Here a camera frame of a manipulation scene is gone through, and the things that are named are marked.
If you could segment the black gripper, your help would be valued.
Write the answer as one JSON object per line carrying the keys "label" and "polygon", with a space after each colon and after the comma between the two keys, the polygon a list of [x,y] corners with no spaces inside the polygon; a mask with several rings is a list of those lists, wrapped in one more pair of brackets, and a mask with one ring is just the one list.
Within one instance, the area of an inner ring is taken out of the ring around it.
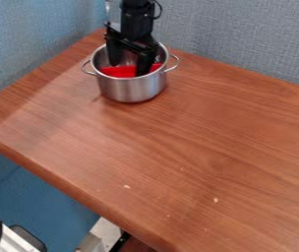
{"label": "black gripper", "polygon": [[121,23],[107,22],[107,50],[113,66],[123,57],[123,49],[138,53],[137,76],[150,73],[157,61],[158,48],[153,37],[154,21],[161,18],[157,0],[121,0]]}

